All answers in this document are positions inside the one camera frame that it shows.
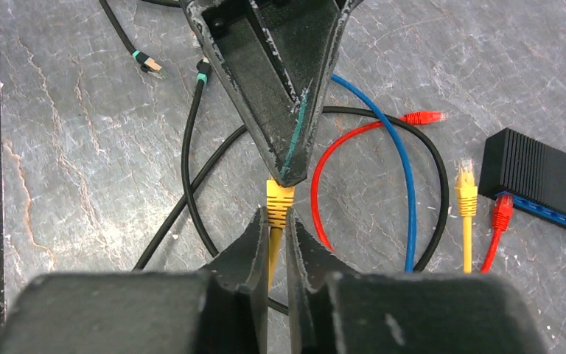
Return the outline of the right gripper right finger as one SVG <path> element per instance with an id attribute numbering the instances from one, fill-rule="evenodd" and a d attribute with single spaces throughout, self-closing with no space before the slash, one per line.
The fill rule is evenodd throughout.
<path id="1" fill-rule="evenodd" d="M 489 274 L 362 274 L 287 214 L 293 353 L 545 353 L 519 292 Z"/>

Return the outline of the black network switch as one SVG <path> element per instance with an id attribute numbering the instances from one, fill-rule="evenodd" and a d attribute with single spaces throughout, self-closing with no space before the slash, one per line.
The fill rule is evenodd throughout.
<path id="1" fill-rule="evenodd" d="M 566 229 L 566 152 L 505 128 L 485 141 L 478 190 Z"/>

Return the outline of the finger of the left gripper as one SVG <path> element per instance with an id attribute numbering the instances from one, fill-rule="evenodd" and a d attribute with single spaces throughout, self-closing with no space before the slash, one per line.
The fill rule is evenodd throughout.
<path id="1" fill-rule="evenodd" d="M 270 175 L 283 187 L 299 184 L 307 177 L 312 84 L 302 86 L 292 74 L 273 28 L 291 1 L 182 1 L 181 7 Z"/>
<path id="2" fill-rule="evenodd" d="M 271 147 L 303 147 L 356 1 L 250 1 L 251 105 Z"/>

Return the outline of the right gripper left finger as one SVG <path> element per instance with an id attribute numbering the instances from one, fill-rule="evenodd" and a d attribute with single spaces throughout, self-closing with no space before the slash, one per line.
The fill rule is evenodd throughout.
<path id="1" fill-rule="evenodd" d="M 268 216 L 190 272 L 51 273 L 19 295 L 0 353 L 265 353 Z"/>

